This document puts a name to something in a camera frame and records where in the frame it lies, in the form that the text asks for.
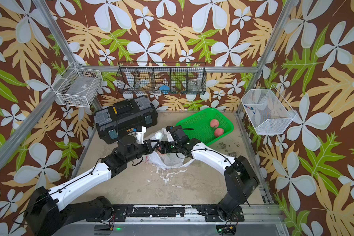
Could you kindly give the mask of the white plastic shopping bag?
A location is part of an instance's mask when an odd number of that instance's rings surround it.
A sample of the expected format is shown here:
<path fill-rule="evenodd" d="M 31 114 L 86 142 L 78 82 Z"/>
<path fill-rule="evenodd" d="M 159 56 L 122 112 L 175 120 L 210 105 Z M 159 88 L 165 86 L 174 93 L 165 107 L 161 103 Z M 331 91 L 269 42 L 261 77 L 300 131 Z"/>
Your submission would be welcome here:
<path fill-rule="evenodd" d="M 161 130 L 159 130 L 156 133 L 147 136 L 145 140 L 151 139 L 161 141 L 161 138 L 162 133 Z M 163 170 L 185 168 L 194 162 L 194 159 L 190 157 L 186 158 L 181 153 L 161 154 L 158 150 L 155 150 L 152 154 L 144 155 L 143 157 L 146 163 L 152 164 Z"/>

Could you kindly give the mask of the pink peach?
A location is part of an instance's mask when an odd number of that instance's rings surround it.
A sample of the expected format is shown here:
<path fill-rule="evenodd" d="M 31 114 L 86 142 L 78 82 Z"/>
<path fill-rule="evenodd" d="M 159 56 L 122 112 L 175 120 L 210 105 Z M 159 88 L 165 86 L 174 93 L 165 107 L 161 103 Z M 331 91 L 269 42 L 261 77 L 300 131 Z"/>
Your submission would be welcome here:
<path fill-rule="evenodd" d="M 219 128 L 220 122 L 217 119 L 212 119 L 210 121 L 211 128 L 217 129 Z"/>
<path fill-rule="evenodd" d="M 224 134 L 224 129 L 223 128 L 217 128 L 215 131 L 214 131 L 214 135 L 215 137 L 220 137 Z"/>

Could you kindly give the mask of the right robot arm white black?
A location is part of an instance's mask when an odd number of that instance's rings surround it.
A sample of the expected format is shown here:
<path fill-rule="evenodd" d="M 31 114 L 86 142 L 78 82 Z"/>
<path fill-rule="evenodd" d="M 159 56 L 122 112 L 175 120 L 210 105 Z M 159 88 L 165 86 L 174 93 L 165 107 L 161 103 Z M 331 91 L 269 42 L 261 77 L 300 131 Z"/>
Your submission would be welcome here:
<path fill-rule="evenodd" d="M 248 159 L 224 155 L 196 138 L 190 139 L 180 125 L 166 128 L 167 141 L 161 141 L 157 150 L 162 154 L 181 154 L 184 158 L 201 161 L 225 178 L 227 193 L 217 204 L 222 220 L 229 220 L 237 207 L 246 203 L 260 181 Z"/>

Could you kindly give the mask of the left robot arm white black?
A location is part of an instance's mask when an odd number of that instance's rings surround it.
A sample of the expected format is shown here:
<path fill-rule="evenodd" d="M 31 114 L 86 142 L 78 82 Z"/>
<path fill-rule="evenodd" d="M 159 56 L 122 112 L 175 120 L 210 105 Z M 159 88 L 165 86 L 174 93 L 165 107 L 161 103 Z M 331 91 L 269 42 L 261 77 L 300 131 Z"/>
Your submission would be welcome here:
<path fill-rule="evenodd" d="M 24 213 L 27 226 L 35 236 L 51 236 L 60 228 L 86 219 L 109 221 L 113 205 L 105 197 L 75 204 L 74 200 L 95 186 L 106 182 L 127 168 L 128 162 L 151 154 L 158 140 L 142 144 L 132 136 L 122 138 L 111 154 L 98 159 L 93 168 L 58 186 L 36 189 Z"/>

